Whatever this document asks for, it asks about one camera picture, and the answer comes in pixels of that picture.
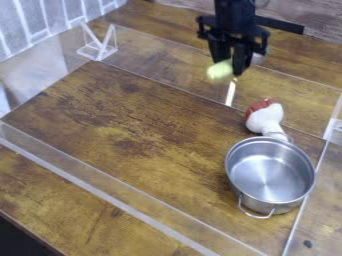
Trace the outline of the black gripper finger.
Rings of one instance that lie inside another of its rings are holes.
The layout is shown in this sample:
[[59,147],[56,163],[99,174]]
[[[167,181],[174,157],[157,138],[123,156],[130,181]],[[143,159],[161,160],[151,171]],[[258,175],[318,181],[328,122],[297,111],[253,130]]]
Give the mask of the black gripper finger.
[[235,41],[233,48],[233,73],[241,76],[251,64],[253,48],[245,41]]
[[214,35],[209,36],[209,47],[213,57],[213,61],[219,63],[231,58],[230,44],[222,38],[215,37]]

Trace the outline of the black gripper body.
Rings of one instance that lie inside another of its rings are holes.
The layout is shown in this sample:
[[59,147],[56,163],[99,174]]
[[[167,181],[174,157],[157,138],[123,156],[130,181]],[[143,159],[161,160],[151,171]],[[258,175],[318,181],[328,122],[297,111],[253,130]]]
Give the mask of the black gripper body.
[[253,52],[265,55],[270,32],[257,25],[255,0],[214,0],[213,15],[198,16],[198,37],[214,35],[226,40],[230,48],[235,41],[251,45]]

